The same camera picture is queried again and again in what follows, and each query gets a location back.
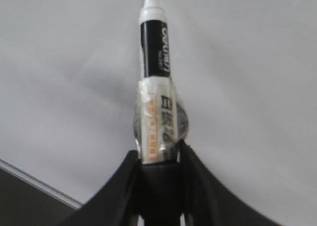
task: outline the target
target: black label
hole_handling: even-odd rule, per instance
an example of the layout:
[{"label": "black label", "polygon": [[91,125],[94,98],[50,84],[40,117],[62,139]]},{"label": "black label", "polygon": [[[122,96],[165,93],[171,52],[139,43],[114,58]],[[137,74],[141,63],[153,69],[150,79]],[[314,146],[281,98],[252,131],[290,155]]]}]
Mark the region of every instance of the black label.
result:
[{"label": "black label", "polygon": [[141,24],[144,76],[170,76],[167,24],[150,20]]}]

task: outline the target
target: transparent tape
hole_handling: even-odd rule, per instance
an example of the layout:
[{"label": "transparent tape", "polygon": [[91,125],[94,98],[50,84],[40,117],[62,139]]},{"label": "transparent tape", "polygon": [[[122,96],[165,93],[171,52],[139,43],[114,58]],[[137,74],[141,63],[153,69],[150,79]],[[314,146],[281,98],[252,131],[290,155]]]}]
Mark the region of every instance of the transparent tape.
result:
[{"label": "transparent tape", "polygon": [[177,158],[176,143],[186,137],[189,122],[170,78],[151,76],[139,81],[133,127],[142,163]]}]

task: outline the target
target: white background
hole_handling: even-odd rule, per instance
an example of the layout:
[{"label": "white background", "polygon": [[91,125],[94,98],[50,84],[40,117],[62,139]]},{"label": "white background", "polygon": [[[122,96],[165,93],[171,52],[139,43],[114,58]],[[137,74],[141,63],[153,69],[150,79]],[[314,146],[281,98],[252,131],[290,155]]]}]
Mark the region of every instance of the white background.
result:
[{"label": "white background", "polygon": [[[317,0],[160,0],[188,143],[286,226],[317,221]],[[0,158],[85,202],[135,148],[143,0],[0,0]]]}]

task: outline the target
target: marker pen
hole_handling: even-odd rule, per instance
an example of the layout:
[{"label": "marker pen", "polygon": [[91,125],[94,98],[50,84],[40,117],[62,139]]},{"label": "marker pen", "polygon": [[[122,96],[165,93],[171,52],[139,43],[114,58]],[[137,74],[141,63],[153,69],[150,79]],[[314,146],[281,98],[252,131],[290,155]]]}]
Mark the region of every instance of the marker pen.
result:
[{"label": "marker pen", "polygon": [[134,131],[144,164],[175,160],[175,144],[183,137],[178,120],[183,108],[170,78],[167,20],[158,1],[145,0],[139,17],[141,78]]}]

